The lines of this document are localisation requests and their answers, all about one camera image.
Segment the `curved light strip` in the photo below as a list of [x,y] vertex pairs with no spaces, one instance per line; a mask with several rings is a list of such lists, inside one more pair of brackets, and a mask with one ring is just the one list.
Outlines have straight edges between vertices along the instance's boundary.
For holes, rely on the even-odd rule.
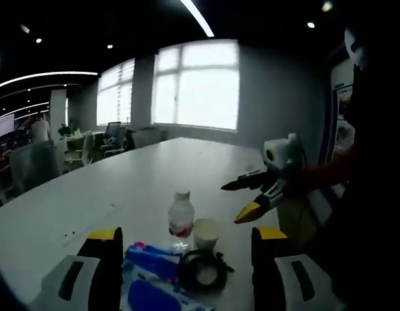
[[[0,100],[5,98],[5,97],[11,96],[11,95],[24,93],[26,91],[29,92],[29,90],[31,91],[31,90],[34,90],[34,89],[43,89],[43,88],[46,88],[46,87],[63,86],[63,85],[64,85],[64,83],[63,84],[47,84],[46,86],[29,87],[28,89],[22,89],[21,91],[16,91],[16,92],[12,92],[12,93],[6,94],[6,95],[0,97]],[[80,84],[78,84],[78,83],[68,83],[68,85],[69,86],[79,86]]]
[[207,24],[203,15],[201,15],[200,11],[197,9],[192,0],[180,0],[181,3],[188,9],[192,16],[197,20],[197,23],[200,24],[202,30],[206,33],[207,37],[213,37],[213,31],[210,26]]
[[36,115],[37,113],[38,112],[33,112],[33,113],[30,113],[29,115],[23,115],[22,117],[15,118],[14,121],[20,120],[20,119],[25,118],[25,117],[29,117],[31,115]]
[[12,80],[8,80],[6,82],[3,82],[0,84],[1,86],[5,86],[7,84],[10,84],[12,82],[17,82],[29,78],[36,78],[37,76],[55,76],[55,75],[89,75],[89,76],[97,76],[97,73],[90,73],[89,71],[55,71],[51,73],[36,73],[34,75],[28,75],[28,76],[21,76],[19,78],[15,78]]
[[49,102],[42,102],[41,104],[35,104],[35,105],[32,105],[32,106],[19,108],[19,109],[17,109],[17,110],[14,110],[14,111],[5,113],[4,115],[0,116],[0,118],[5,117],[6,115],[10,115],[10,114],[12,114],[12,113],[15,113],[15,112],[17,112],[17,111],[21,111],[21,110],[24,110],[24,109],[28,109],[28,108],[32,108],[32,107],[36,107],[36,106],[40,106],[40,105],[48,105],[48,104],[49,104]]

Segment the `window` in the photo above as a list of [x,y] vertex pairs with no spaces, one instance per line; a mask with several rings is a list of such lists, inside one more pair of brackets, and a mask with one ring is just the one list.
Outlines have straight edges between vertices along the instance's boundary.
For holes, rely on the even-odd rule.
[[160,50],[155,61],[152,123],[237,129],[239,50],[231,40]]
[[64,123],[69,126],[69,98],[65,98],[65,108],[64,108]]
[[97,125],[130,123],[134,67],[135,60],[128,60],[102,73],[97,93]]

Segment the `white cup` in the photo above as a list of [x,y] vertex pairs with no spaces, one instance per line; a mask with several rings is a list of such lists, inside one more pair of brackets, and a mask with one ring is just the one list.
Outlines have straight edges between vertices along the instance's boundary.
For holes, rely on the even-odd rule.
[[199,218],[194,222],[193,233],[197,247],[211,251],[220,237],[221,229],[214,219]]

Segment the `wall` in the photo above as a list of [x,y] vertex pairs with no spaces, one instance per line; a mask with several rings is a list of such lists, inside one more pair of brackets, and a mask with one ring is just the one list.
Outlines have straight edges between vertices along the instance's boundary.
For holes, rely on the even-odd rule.
[[354,82],[354,63],[351,58],[347,58],[338,64],[331,71],[331,89],[338,84],[350,84]]
[[97,81],[69,94],[69,120],[82,132],[99,131],[97,118]]
[[60,135],[57,130],[65,123],[65,98],[67,91],[65,89],[55,89],[51,91],[50,98],[50,129],[51,137],[57,139]]
[[[154,56],[135,62],[132,127],[150,125]],[[272,51],[240,47],[239,120],[236,132],[163,125],[168,138],[192,137],[261,148],[268,139],[298,132],[309,162],[318,160],[324,126],[324,85],[319,73],[302,62]],[[96,125],[97,85],[83,89],[69,102],[80,103],[80,129]]]

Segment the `white table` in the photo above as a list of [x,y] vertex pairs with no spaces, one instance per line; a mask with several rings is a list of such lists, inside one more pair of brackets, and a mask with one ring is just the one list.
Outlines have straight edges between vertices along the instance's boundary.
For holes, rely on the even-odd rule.
[[[278,227],[277,213],[235,225],[237,214],[259,191],[220,187],[258,168],[263,168],[258,150],[185,138],[80,168],[0,208],[0,271],[19,299],[29,303],[40,291],[41,278],[66,255],[76,254],[91,231],[121,226],[124,248],[135,241],[168,247],[167,209],[174,191],[186,188],[196,217],[221,223],[216,249],[235,269],[220,295],[201,299],[217,310],[252,310],[252,227]],[[72,231],[74,238],[64,237]]]

